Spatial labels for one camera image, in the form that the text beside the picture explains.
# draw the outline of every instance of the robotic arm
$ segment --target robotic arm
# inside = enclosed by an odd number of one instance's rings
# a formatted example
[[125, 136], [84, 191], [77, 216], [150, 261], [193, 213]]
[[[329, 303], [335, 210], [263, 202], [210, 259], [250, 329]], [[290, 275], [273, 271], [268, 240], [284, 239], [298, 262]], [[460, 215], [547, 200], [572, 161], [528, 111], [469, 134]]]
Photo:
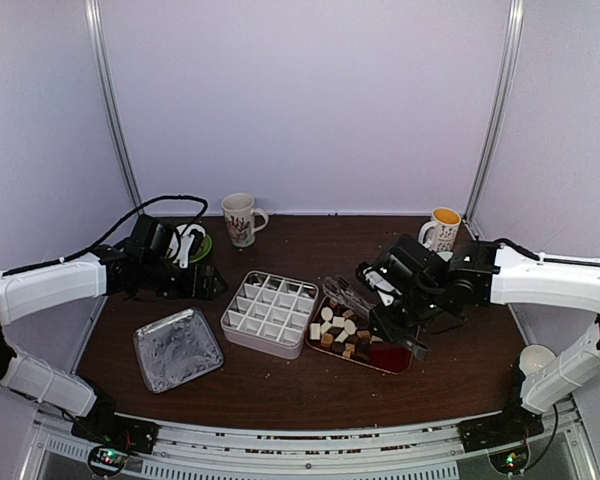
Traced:
[[[61, 259], [44, 268], [0, 272], [0, 385], [78, 419], [83, 426], [79, 436], [89, 433], [115, 441], [120, 436], [121, 417], [114, 415], [113, 399], [96, 385], [8, 345], [2, 327], [72, 300], [118, 292], [133, 296], [140, 289], [149, 289], [166, 298], [196, 299], [213, 299], [224, 293], [228, 285], [214, 267], [188, 265], [189, 253], [196, 252], [204, 240], [204, 229], [194, 224], [186, 231], [174, 230], [141, 215], [131, 236], [116, 247], [101, 245], [75, 260]], [[124, 433], [131, 434], [130, 430], [133, 426], [126, 426]]]
[[491, 421], [460, 425], [467, 451], [542, 433], [540, 415], [600, 374], [598, 258], [536, 254], [503, 239], [466, 242], [444, 260], [404, 235], [373, 265], [363, 263], [356, 273], [382, 300], [370, 312], [374, 334], [404, 344], [420, 359], [426, 347], [411, 337], [414, 328], [442, 313], [464, 321], [462, 312], [467, 305], [537, 303], [597, 314], [596, 322], [559, 357], [547, 349], [541, 368], [537, 362], [535, 367], [525, 362], [530, 347], [522, 352], [518, 360], [522, 381], [516, 385], [511, 404]]

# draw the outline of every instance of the patterned mug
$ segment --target patterned mug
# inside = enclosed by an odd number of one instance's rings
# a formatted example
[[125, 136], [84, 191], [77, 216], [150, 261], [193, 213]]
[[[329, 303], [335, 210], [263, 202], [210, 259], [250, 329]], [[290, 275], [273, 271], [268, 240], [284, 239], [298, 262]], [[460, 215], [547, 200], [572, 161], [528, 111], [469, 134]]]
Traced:
[[[261, 208], [254, 208], [254, 204], [255, 199], [248, 193], [234, 193], [222, 200], [229, 238], [236, 247], [244, 248], [253, 245], [256, 241], [256, 232], [269, 223], [269, 215]], [[259, 227], [255, 226], [256, 214], [264, 219], [264, 223]]]
[[462, 217], [450, 208], [436, 208], [431, 221], [420, 229], [418, 241], [434, 252], [450, 252], [461, 221]]

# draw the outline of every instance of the white wall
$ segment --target white wall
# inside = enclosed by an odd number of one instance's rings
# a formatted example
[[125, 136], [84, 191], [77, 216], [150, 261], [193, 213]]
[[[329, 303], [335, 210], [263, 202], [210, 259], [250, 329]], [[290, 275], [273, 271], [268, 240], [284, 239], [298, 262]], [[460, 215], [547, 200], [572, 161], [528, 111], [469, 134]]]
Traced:
[[508, 0], [101, 5], [144, 198], [197, 194], [211, 212], [243, 190], [286, 213], [466, 205]]
[[[600, 257], [600, 1], [526, 2], [504, 129], [477, 212], [486, 238]], [[522, 306], [535, 339], [556, 351], [593, 321]], [[600, 464], [600, 379], [577, 393]]]
[[[0, 2], [0, 269], [82, 248], [130, 207], [104, 116], [82, 0]], [[24, 319], [11, 342], [68, 368], [94, 301]], [[35, 409], [0, 391], [0, 480]]]

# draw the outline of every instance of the dark brown tabletop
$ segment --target dark brown tabletop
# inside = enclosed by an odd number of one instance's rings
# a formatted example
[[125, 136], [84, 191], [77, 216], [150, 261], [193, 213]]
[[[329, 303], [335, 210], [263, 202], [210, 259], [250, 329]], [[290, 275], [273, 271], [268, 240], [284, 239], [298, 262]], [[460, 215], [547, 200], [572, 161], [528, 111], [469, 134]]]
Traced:
[[[232, 247], [222, 218], [205, 218], [214, 240], [210, 263], [231, 285], [212, 302], [168, 301], [143, 292], [111, 297], [84, 353], [79, 375], [95, 381], [121, 413], [231, 428], [332, 429], [407, 425], [501, 409], [512, 382], [511, 363], [524, 347], [506, 307], [471, 308], [469, 321], [438, 336], [423, 334], [429, 359], [401, 375], [380, 372], [305, 348], [285, 360], [229, 343], [220, 317], [241, 280], [262, 270], [320, 285], [342, 275], [360, 292], [356, 266], [372, 262], [401, 233], [417, 234], [423, 217], [273, 216], [252, 247]], [[458, 241], [468, 239], [466, 230]], [[216, 334], [221, 369], [173, 390], [144, 385], [132, 335], [160, 318], [196, 306]]]

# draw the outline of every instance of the mug handle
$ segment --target mug handle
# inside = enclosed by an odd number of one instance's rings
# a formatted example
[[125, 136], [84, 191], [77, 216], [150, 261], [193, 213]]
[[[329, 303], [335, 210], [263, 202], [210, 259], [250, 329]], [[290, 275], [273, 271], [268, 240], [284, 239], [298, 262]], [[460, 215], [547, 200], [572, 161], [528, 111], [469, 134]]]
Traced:
[[425, 238], [427, 237], [427, 233], [429, 233], [429, 230], [431, 230], [432, 228], [436, 228], [437, 224], [438, 222], [433, 220], [425, 223], [420, 229], [420, 233], [418, 234], [418, 242], [424, 245], [425, 247], [430, 248], [431, 245], [433, 245], [433, 238], [427, 238], [426, 240]]
[[264, 227], [266, 227], [269, 224], [269, 215], [267, 215], [267, 212], [265, 212], [261, 208], [254, 208], [253, 210], [251, 210], [251, 214], [252, 215], [260, 215], [262, 217], [262, 219], [264, 220], [264, 223], [262, 225], [260, 225], [259, 227], [256, 227], [256, 226], [253, 227], [253, 233], [259, 232], [260, 230], [262, 230]]

